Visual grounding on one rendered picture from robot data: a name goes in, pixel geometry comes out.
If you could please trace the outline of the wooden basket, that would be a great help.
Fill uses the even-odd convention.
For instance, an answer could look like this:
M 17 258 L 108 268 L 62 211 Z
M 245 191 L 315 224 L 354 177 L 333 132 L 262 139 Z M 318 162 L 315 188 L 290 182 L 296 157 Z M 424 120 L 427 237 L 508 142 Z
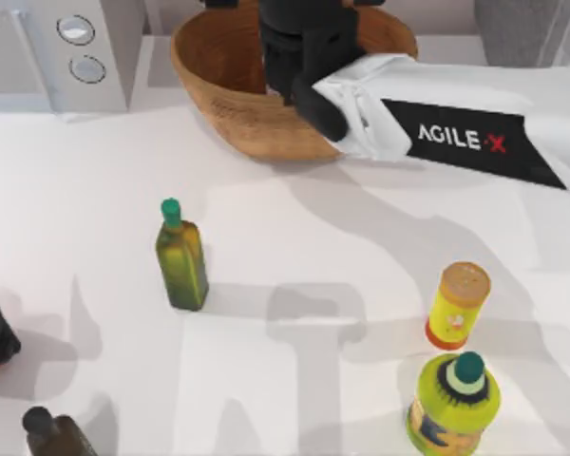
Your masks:
M 290 52 L 262 45 L 256 0 L 202 2 L 204 11 L 173 33 L 171 60 L 205 120 L 254 159 L 336 157 L 352 122 L 314 84 L 367 53 L 418 54 L 409 27 L 380 6 L 356 7 L 355 42 L 314 38 Z

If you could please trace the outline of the grey microwave knob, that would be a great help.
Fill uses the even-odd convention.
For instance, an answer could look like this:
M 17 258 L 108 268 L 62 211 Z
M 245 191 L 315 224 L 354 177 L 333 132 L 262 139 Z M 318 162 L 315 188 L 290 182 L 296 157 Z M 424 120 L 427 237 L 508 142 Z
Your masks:
M 56 30 L 65 42 L 77 47 L 89 45 L 96 34 L 93 24 L 77 14 L 58 19 Z
M 72 57 L 68 70 L 74 79 L 87 85 L 96 85 L 106 76 L 105 65 L 91 55 Z

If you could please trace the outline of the green square bottle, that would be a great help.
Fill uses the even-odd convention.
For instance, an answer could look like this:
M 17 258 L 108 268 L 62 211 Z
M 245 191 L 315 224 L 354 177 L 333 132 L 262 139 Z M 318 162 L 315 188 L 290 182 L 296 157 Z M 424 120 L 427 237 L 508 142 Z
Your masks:
M 198 312 L 209 292 L 200 230 L 182 217 L 177 199 L 165 199 L 161 214 L 155 250 L 169 303 L 178 310 Z

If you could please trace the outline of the pale microwave oven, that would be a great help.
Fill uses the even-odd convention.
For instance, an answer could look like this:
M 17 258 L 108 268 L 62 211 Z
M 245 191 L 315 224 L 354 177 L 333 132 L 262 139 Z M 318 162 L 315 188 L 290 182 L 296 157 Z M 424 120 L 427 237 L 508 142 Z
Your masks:
M 75 14 L 95 28 L 87 46 L 57 33 L 57 20 Z M 127 111 L 145 26 L 143 0 L 0 0 L 0 112 Z M 104 64 L 100 83 L 71 76 L 69 60 L 83 55 Z

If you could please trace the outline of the yellow can with orange lid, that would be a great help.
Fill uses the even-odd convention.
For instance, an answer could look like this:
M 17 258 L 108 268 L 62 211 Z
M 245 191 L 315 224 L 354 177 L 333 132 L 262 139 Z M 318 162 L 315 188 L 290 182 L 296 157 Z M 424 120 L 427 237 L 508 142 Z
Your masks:
M 425 325 L 427 339 L 445 351 L 467 341 L 491 291 L 488 273 L 469 261 L 457 261 L 442 272 Z

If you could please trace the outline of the lime bottle with green cap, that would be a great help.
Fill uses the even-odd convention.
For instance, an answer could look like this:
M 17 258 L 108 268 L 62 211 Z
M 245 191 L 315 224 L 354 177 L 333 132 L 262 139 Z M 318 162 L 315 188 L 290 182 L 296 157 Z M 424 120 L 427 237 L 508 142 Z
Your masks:
M 423 366 L 406 420 L 423 456 L 472 456 L 501 405 L 501 391 L 475 351 L 445 353 Z

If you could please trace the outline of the brown bottle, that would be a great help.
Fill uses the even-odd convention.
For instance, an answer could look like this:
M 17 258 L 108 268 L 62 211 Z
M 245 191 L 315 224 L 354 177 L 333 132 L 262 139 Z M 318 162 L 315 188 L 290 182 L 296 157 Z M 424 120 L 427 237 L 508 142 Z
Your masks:
M 69 415 L 53 416 L 35 406 L 23 415 L 22 426 L 31 456 L 99 456 Z

